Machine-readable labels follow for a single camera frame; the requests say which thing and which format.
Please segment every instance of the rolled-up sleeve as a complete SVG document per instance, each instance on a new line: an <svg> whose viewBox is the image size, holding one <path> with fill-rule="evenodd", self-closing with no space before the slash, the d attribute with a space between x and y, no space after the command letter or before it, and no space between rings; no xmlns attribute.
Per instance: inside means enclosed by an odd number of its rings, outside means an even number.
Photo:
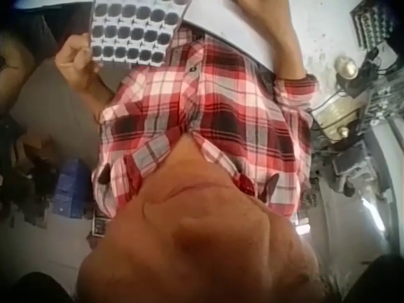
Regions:
<svg viewBox="0 0 404 303"><path fill-rule="evenodd" d="M311 74L300 80L275 79L275 102L289 109L309 110L318 88L317 78Z"/></svg>

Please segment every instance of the floor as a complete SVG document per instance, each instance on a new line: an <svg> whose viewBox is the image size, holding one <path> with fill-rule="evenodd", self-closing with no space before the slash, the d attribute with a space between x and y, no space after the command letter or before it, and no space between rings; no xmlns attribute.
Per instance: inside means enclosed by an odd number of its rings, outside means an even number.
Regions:
<svg viewBox="0 0 404 303"><path fill-rule="evenodd" d="M115 89L126 70L105 69L102 77ZM67 87L52 61L44 62L25 85L13 111L22 124L49 133L69 156L88 165L97 161L97 127L78 97ZM321 181L324 202L309 211L311 234L306 235L319 255L323 268L336 273L341 289L364 271L361 261L373 260L385 247L378 237L367 237L368 219L360 208L360 197L347 199ZM31 271L52 275L69 293L83 258L90 252L86 236L90 221L71 220L52 214L47 229L32 227L16 218L15 228L0 226L0 268L15 281Z"/></svg>
<svg viewBox="0 0 404 303"><path fill-rule="evenodd" d="M115 90L127 73L124 69L104 69L101 75ZM96 164L97 126L53 61L44 62L29 79L12 114L22 125L50 134L65 156L82 158L91 167ZM86 236L91 221L51 213L47 218L45 230L25 223L22 216L16 217L13 229L6 223L0 225L0 268L4 271L0 275L13 282L31 271L42 271L73 293L78 268L90 252Z"/></svg>

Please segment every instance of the wrist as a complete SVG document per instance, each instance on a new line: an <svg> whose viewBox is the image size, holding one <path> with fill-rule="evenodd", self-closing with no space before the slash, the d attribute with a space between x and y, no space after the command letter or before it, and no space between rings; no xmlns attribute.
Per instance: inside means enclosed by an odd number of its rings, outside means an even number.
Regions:
<svg viewBox="0 0 404 303"><path fill-rule="evenodd" d="M102 111L114 98L114 92L102 82L99 76L97 77L97 81L92 81L85 90L81 90L78 94L92 112L95 122L99 123Z"/></svg>

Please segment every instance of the light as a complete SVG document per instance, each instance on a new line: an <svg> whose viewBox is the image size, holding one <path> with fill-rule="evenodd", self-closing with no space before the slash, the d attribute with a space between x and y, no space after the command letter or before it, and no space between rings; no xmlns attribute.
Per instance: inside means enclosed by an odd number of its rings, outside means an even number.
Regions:
<svg viewBox="0 0 404 303"><path fill-rule="evenodd" d="M298 235L310 234L310 230L311 230L310 224L299 225L299 226L296 226L295 228L296 228L296 232Z"/></svg>
<svg viewBox="0 0 404 303"><path fill-rule="evenodd" d="M377 211L376 206L374 206L373 204L371 204L368 200L366 200L365 198L362 198L362 202L364 204L364 206L369 210L369 212L372 215L372 218L374 220L374 223L376 224L376 227L378 230L380 230L381 232L385 232L386 231L386 227L383 224L383 220L380 217L379 212Z"/></svg>

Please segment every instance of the hand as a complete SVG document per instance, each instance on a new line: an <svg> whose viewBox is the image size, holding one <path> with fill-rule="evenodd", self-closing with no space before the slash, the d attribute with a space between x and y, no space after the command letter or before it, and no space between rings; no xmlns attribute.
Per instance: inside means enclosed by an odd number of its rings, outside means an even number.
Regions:
<svg viewBox="0 0 404 303"><path fill-rule="evenodd" d="M57 53L55 63L70 87L77 92L86 92L95 82L100 81L100 67L92 61L87 33L70 36Z"/></svg>
<svg viewBox="0 0 404 303"><path fill-rule="evenodd" d="M276 42L294 34L288 0L236 0L257 29Z"/></svg>

